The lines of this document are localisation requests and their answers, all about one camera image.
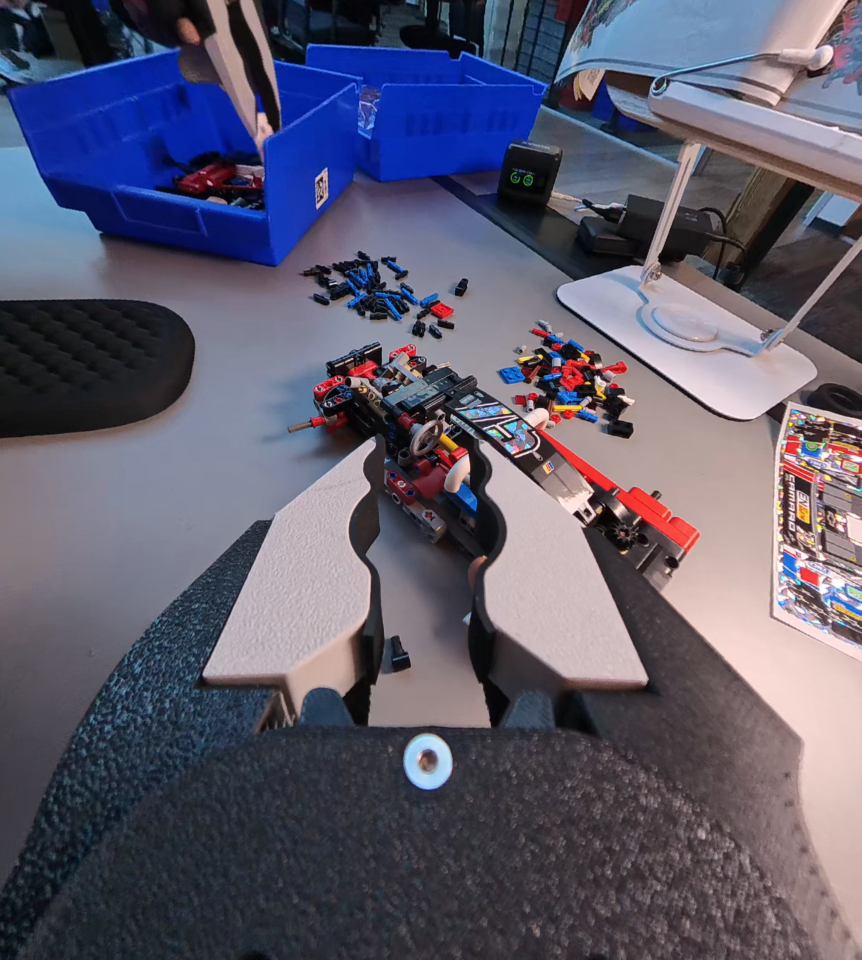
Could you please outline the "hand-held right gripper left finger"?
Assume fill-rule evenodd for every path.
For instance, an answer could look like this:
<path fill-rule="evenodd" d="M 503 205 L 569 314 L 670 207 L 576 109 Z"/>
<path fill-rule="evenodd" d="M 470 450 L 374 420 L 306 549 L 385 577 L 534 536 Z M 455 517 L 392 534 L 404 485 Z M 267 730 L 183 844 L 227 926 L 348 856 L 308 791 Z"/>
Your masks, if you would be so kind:
<path fill-rule="evenodd" d="M 380 533 L 386 445 L 368 438 L 274 515 L 202 671 L 213 687 L 264 687 L 298 714 L 335 690 L 366 726 L 385 649 Z"/>

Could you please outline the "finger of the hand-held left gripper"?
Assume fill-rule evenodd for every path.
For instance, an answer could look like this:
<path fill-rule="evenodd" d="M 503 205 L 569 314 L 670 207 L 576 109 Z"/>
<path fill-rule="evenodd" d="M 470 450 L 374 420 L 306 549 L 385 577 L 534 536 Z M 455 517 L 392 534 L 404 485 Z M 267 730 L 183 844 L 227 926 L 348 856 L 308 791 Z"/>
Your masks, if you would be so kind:
<path fill-rule="evenodd" d="M 254 141 L 257 153 L 263 159 L 266 142 L 273 134 L 257 133 L 255 98 L 230 26 L 231 1 L 205 2 L 213 18 L 214 33 L 203 41 L 204 50 L 217 73 L 221 87 L 228 94 Z"/>
<path fill-rule="evenodd" d="M 231 1 L 230 26 L 255 98 L 257 133 L 277 134 L 282 126 L 280 97 L 262 2 Z"/>

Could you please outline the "red and black lego parts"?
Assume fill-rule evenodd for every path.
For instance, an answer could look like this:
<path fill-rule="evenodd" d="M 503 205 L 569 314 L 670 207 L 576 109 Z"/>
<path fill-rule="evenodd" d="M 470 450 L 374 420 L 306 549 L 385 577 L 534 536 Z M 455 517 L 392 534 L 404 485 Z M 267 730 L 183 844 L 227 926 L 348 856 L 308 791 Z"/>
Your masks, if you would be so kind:
<path fill-rule="evenodd" d="M 265 166 L 256 151 L 206 151 L 188 161 L 166 156 L 174 172 L 155 190 L 241 210 L 264 211 Z"/>

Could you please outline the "blue bin with white label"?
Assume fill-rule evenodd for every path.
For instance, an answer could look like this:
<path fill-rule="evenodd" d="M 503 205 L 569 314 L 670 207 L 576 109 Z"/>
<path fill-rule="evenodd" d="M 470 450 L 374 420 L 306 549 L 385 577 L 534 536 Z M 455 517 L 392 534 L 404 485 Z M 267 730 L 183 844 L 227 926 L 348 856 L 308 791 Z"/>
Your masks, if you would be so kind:
<path fill-rule="evenodd" d="M 281 264 L 350 185 L 359 94 L 354 80 L 276 65 L 284 126 L 265 147 L 265 208 L 161 190 L 173 162 L 252 153 L 229 97 L 186 82 L 177 54 L 122 60 L 13 89 L 34 162 L 63 208 L 100 232 L 265 266 Z"/>

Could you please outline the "lego car model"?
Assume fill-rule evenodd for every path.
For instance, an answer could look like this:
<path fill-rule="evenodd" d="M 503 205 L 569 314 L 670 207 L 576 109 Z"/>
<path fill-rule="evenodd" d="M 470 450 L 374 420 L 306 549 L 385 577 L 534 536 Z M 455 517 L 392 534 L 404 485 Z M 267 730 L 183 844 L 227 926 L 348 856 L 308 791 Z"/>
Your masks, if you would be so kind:
<path fill-rule="evenodd" d="M 433 544 L 449 536 L 469 556 L 483 553 L 471 487 L 473 440 L 517 467 L 582 526 L 598 530 L 658 590 L 700 538 L 658 491 L 617 486 L 550 436 L 547 410 L 519 414 L 473 376 L 429 365 L 414 343 L 385 356 L 372 342 L 329 361 L 326 371 L 314 387 L 317 414 L 289 432 L 350 428 L 382 437 L 385 491 Z"/>

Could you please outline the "black lego tyre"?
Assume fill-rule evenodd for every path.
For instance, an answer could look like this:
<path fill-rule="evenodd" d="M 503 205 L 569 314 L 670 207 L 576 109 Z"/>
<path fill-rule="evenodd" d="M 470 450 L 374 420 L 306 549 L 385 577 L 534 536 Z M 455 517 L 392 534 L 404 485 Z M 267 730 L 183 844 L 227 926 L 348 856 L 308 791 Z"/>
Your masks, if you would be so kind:
<path fill-rule="evenodd" d="M 805 401 L 835 416 L 862 420 L 862 393 L 845 385 L 821 383 L 807 393 Z"/>

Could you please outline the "lego instruction booklet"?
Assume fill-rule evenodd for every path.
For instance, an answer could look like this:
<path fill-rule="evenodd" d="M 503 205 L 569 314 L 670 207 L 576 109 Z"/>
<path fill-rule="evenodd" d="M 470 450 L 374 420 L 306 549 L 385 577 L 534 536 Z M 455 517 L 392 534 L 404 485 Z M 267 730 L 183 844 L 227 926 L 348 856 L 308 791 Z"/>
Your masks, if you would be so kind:
<path fill-rule="evenodd" d="M 862 2 L 589 2 L 556 83 L 681 82 L 862 134 Z"/>

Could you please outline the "blue plastic bin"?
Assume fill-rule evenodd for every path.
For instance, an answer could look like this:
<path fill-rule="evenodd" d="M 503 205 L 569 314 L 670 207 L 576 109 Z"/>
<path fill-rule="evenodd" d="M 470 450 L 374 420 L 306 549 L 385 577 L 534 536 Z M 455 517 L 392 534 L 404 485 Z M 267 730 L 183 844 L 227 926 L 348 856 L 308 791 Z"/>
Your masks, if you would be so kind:
<path fill-rule="evenodd" d="M 357 166 L 379 182 L 497 170 L 530 134 L 548 86 L 473 54 L 311 44 L 305 64 L 378 90 Z"/>

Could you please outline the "pile of mixed colourful pieces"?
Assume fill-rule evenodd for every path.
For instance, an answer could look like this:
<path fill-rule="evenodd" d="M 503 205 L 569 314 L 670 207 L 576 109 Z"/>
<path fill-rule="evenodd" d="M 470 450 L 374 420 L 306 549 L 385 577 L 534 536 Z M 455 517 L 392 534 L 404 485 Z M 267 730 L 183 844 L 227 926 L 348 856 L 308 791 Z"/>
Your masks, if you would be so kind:
<path fill-rule="evenodd" d="M 519 389 L 514 403 L 528 412 L 545 411 L 548 426 L 581 421 L 601 426 L 609 436 L 629 439 L 635 399 L 622 384 L 628 364 L 606 363 L 597 350 L 555 330 L 544 318 L 530 335 L 531 341 L 516 347 L 513 362 L 497 369 L 503 383 Z"/>

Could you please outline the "pile of black blue pins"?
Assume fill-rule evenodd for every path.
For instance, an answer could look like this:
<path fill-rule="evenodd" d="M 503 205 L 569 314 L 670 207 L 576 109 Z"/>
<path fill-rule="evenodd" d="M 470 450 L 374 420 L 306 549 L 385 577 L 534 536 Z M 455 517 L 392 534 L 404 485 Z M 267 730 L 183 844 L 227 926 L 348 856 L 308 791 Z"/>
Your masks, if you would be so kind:
<path fill-rule="evenodd" d="M 416 338 L 442 339 L 457 327 L 457 312 L 441 294 L 420 294 L 411 273 L 396 256 L 351 256 L 306 266 L 299 275 L 315 285 L 310 295 L 319 306 L 343 306 L 359 318 L 406 326 Z"/>

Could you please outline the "small black device green display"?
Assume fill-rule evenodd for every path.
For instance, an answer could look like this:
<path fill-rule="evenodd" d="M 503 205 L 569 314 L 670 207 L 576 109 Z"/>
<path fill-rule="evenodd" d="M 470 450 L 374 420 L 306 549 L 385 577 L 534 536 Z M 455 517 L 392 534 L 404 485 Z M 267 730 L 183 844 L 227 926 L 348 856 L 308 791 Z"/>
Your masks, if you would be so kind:
<path fill-rule="evenodd" d="M 545 207 L 552 196 L 562 159 L 563 152 L 557 146 L 512 140 L 500 170 L 498 200 Z"/>

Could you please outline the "shiny sticker sheet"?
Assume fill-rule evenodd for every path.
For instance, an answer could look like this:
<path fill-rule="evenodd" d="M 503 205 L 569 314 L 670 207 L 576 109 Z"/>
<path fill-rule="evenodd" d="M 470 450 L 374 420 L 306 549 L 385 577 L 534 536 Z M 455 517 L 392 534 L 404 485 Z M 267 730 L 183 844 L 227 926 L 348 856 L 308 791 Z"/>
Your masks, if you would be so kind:
<path fill-rule="evenodd" d="M 862 662 L 862 419 L 788 404 L 773 510 L 772 617 Z"/>

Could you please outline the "black desk mat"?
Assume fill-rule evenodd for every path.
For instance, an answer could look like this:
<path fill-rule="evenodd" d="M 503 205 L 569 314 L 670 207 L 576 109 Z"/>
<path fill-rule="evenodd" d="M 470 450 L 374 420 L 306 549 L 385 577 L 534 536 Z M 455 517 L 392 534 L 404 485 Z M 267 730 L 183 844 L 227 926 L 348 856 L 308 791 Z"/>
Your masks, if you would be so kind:
<path fill-rule="evenodd" d="M 517 206 L 504 203 L 497 194 L 475 194 L 448 175 L 433 176 L 431 180 L 572 281 L 631 264 L 628 259 L 585 251 L 578 242 L 579 226 L 548 207 Z"/>

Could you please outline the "black foam wrist rest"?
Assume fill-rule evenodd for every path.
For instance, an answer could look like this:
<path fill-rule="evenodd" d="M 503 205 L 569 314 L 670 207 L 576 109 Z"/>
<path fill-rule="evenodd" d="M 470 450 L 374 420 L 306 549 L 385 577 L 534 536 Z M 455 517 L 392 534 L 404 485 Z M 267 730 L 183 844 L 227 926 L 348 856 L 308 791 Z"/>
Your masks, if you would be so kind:
<path fill-rule="evenodd" d="M 183 395 L 195 355 L 184 319 L 158 304 L 0 301 L 0 439 L 154 417 Z"/>

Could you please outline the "small black box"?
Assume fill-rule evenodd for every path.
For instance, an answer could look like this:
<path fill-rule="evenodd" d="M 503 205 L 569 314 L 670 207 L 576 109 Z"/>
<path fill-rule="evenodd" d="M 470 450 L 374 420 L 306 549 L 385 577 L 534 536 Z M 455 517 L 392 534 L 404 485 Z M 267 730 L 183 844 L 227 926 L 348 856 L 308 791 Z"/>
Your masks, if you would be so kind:
<path fill-rule="evenodd" d="M 610 227 L 611 223 L 595 215 L 582 218 L 576 235 L 578 246 L 588 255 L 631 258 L 633 243 L 612 232 Z"/>

